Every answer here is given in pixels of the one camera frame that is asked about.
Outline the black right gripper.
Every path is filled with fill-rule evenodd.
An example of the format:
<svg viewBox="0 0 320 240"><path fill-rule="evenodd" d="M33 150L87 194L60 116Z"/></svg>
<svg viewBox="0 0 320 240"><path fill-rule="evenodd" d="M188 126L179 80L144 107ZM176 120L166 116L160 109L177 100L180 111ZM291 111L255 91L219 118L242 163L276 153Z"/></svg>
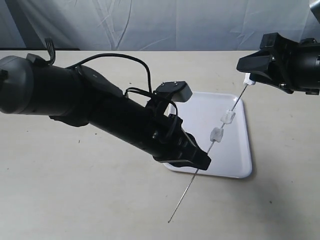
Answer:
<svg viewBox="0 0 320 240"><path fill-rule="evenodd" d="M249 79L287 94L320 94L320 43L315 38L295 42L278 32L262 36L260 50L241 57L236 70Z"/></svg>

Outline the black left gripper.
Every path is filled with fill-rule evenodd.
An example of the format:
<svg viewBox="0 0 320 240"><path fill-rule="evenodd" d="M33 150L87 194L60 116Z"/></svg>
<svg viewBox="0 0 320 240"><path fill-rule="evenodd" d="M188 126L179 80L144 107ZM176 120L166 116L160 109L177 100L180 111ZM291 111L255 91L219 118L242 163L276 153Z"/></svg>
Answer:
<svg viewBox="0 0 320 240"><path fill-rule="evenodd" d="M182 123L175 114L153 117L142 131L145 151L162 164L206 171L212 159L198 146L194 136L183 129Z"/></svg>

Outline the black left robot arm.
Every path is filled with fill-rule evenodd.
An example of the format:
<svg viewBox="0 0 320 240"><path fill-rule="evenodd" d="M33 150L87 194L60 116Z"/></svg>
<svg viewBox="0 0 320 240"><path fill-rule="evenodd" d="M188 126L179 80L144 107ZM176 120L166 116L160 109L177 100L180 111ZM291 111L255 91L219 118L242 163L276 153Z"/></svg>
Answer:
<svg viewBox="0 0 320 240"><path fill-rule="evenodd" d="M121 90L83 61L63 68L35 54L0 61L0 110L43 115L73 127L93 125L152 155L159 163L207 170L211 158L183 130L168 105L185 103L192 91L185 81L155 90Z"/></svg>

